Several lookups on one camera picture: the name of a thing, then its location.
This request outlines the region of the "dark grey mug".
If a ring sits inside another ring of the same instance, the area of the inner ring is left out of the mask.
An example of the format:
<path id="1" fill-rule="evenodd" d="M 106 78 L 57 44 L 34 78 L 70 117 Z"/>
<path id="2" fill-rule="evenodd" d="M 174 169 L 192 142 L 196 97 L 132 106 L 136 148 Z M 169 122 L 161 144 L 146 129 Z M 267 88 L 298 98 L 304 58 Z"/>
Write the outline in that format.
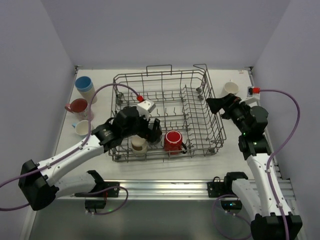
<path id="1" fill-rule="evenodd" d="M 151 122 L 148 125 L 149 137 L 148 142 L 150 145 L 158 144 L 162 139 L 162 129 L 159 122 Z"/>

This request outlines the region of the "white faceted ceramic mug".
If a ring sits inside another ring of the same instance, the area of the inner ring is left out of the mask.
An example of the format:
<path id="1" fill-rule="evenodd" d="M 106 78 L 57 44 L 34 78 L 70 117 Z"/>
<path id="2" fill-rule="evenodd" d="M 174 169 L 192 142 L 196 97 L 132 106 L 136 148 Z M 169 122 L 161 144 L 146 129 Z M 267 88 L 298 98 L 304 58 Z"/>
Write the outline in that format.
<path id="1" fill-rule="evenodd" d="M 232 80 L 227 81 L 222 88 L 222 95 L 226 96 L 228 94 L 234 94 L 236 95 L 239 92 L 239 86 L 237 83 L 235 83 Z"/>

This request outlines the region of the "light blue faceted mug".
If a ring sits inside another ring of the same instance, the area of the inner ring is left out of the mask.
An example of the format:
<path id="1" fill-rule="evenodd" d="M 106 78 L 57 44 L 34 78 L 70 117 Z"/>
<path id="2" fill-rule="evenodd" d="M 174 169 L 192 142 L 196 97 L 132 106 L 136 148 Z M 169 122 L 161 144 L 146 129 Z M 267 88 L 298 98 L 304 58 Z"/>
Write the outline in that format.
<path id="1" fill-rule="evenodd" d="M 89 121 L 88 120 L 81 120 L 78 123 L 73 123 L 72 127 L 74 128 L 75 133 L 78 136 L 85 137 L 91 133 L 91 130 L 94 129 L 93 124 L 90 124 L 89 130 Z"/>

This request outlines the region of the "pink ghost pattern mug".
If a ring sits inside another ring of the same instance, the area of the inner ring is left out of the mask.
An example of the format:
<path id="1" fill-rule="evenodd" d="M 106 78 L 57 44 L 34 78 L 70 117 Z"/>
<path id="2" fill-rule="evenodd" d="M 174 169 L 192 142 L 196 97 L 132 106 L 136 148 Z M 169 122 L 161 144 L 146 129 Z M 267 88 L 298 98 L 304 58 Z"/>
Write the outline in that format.
<path id="1" fill-rule="evenodd" d="M 71 103 L 67 103 L 64 108 L 74 114 L 79 121 L 82 120 L 93 120 L 94 114 L 89 111 L 89 104 L 83 98 L 77 98 Z"/>

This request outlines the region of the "blue plastic tumbler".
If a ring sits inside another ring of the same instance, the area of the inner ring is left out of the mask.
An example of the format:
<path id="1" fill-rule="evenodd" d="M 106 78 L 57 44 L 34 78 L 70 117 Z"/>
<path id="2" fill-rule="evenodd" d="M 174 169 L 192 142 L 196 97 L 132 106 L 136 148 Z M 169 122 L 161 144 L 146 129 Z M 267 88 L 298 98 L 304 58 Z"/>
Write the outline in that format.
<path id="1" fill-rule="evenodd" d="M 94 85 L 90 77 L 81 76 L 75 80 L 75 87 L 80 93 L 90 91 Z"/>

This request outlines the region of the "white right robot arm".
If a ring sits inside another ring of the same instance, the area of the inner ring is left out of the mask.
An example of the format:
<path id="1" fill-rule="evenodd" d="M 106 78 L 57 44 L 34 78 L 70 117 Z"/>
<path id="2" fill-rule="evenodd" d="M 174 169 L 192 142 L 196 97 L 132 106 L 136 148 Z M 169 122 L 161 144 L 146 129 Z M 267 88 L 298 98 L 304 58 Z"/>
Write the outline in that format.
<path id="1" fill-rule="evenodd" d="M 252 238 L 294 240 L 303 222 L 293 213 L 278 182 L 274 154 L 265 137 L 269 113 L 261 106 L 249 106 L 231 93 L 222 98 L 207 98 L 206 103 L 213 114 L 223 110 L 221 117 L 232 120 L 241 133 L 238 147 L 253 174 L 256 189 L 237 172 L 225 176 L 225 186 L 240 198 L 247 211 Z"/>

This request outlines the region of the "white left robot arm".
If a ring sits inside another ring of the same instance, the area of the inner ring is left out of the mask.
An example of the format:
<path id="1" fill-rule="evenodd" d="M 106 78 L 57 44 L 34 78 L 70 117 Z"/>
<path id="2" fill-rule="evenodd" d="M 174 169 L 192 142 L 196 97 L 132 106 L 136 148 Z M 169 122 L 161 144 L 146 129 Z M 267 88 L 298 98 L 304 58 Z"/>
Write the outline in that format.
<path id="1" fill-rule="evenodd" d="M 34 163 L 25 162 L 18 186 L 34 211 L 42 210 L 55 199 L 71 194 L 100 195 L 109 190 L 95 170 L 84 175 L 66 178 L 65 175 L 84 162 L 121 145 L 123 139 L 138 135 L 150 143 L 161 136 L 160 120 L 149 127 L 155 103 L 145 100 L 136 106 L 126 106 L 115 117 L 93 129 L 81 142 L 64 152 Z"/>

